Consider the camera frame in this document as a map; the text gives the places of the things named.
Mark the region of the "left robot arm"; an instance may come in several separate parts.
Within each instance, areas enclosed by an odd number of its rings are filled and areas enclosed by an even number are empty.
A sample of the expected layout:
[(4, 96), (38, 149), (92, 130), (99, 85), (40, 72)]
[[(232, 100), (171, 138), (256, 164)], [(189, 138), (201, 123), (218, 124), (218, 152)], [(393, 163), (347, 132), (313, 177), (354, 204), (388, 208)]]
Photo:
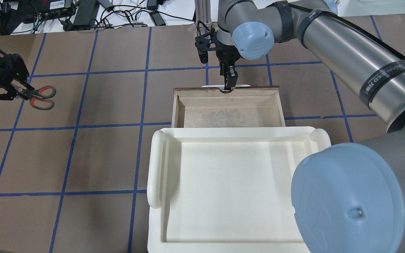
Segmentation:
[(16, 96), (27, 100), (28, 97), (19, 93), (12, 82), (16, 80), (28, 90), (33, 90), (27, 82), (28, 76), (27, 66), (19, 54), (7, 54), (0, 50), (0, 100), (13, 100)]

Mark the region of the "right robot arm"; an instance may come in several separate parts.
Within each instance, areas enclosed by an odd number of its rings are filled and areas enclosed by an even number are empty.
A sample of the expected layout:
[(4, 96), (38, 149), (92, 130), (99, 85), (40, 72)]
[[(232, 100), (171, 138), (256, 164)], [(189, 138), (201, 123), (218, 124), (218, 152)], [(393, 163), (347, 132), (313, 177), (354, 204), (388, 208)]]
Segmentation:
[(309, 155), (291, 180), (299, 232), (312, 253), (405, 253), (405, 56), (337, 15), (333, 0), (277, 1), (258, 9), (251, 0), (221, 0), (218, 53), (225, 88), (234, 62), (256, 60), (293, 39), (341, 80), (387, 125), (387, 133)]

